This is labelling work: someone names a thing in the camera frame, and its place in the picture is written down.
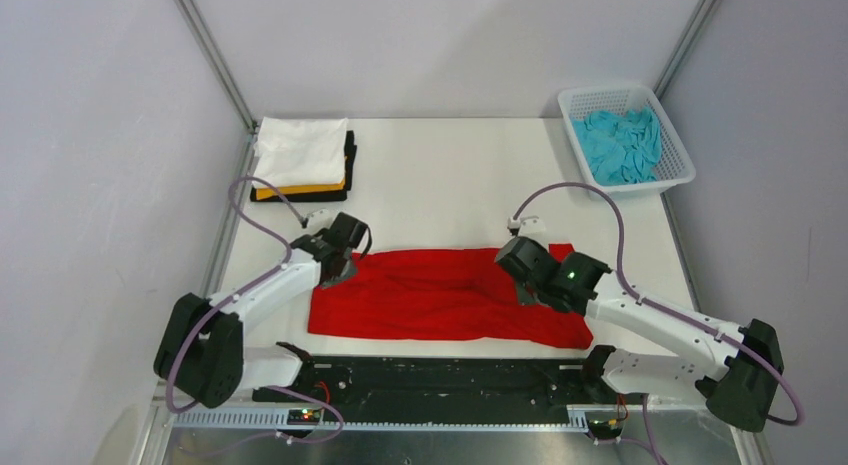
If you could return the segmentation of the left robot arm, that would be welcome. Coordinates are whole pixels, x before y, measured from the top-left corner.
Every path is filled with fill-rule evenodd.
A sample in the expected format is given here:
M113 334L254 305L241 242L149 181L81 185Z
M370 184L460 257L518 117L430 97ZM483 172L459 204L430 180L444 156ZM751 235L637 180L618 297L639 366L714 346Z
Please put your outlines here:
M293 345L249 346L246 336L292 300L352 278L356 250L368 253L369 226L338 213L292 242L283 257L247 283L209 297L188 293L171 312L154 372L165 382L174 413L201 405L216 408L242 390L275 386L292 401L314 391L307 355Z

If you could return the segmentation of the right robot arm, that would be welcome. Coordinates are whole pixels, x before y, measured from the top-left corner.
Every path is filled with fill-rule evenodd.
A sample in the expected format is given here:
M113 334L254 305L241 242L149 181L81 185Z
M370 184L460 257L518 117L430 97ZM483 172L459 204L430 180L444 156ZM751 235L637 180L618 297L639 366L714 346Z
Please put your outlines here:
M519 294L556 312L628 330L662 348L639 354L612 345L592 348L581 371L584 395L598 403L615 394L648 394L703 404L724 423L759 433L769 420L784 370L777 332L758 319L747 325L667 305L622 285L609 265L580 252L555 258L538 242L512 238L496 264Z

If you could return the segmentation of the red t shirt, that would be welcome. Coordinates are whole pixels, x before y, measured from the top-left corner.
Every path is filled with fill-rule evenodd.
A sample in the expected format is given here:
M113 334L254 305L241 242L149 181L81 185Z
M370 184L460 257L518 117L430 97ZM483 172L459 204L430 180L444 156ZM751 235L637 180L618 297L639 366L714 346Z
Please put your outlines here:
M370 340L529 341L586 350L585 319L543 305L522 305L494 248L412 249L375 253L354 277L310 299L312 334Z

